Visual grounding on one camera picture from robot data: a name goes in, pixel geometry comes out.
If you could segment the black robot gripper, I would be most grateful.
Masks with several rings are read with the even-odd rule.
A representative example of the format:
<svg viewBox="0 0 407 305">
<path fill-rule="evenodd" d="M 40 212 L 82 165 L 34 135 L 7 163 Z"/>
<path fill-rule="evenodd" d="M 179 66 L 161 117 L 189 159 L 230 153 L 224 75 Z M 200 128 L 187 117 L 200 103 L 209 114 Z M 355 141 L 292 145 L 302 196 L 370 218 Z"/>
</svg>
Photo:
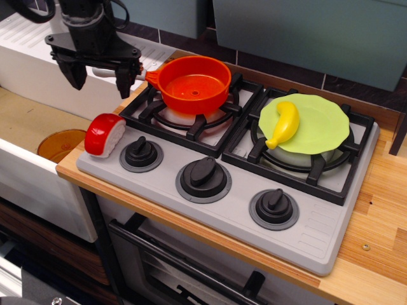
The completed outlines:
<svg viewBox="0 0 407 305">
<path fill-rule="evenodd" d="M 122 40 L 107 17 L 86 23 L 64 19 L 68 32 L 45 38 L 52 57 L 71 86 L 81 90 L 86 81 L 86 66 L 115 70 L 116 86 L 121 98 L 130 96 L 136 72 L 141 69 L 141 52 Z"/>
</svg>

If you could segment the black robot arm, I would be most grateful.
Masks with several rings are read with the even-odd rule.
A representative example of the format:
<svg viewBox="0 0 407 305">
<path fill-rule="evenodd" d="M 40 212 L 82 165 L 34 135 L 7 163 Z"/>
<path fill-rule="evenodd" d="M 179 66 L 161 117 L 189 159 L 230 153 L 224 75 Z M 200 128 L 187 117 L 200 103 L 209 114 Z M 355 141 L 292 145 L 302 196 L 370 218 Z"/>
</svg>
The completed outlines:
<svg viewBox="0 0 407 305">
<path fill-rule="evenodd" d="M 59 1 L 63 24 L 68 31 L 45 38 L 51 46 L 52 58 L 58 63 L 71 86 L 81 90 L 85 84 L 86 67 L 113 72 L 122 98 L 128 98 L 130 88 L 141 74 L 141 51 L 122 40 L 114 21 L 111 1 Z"/>
</svg>

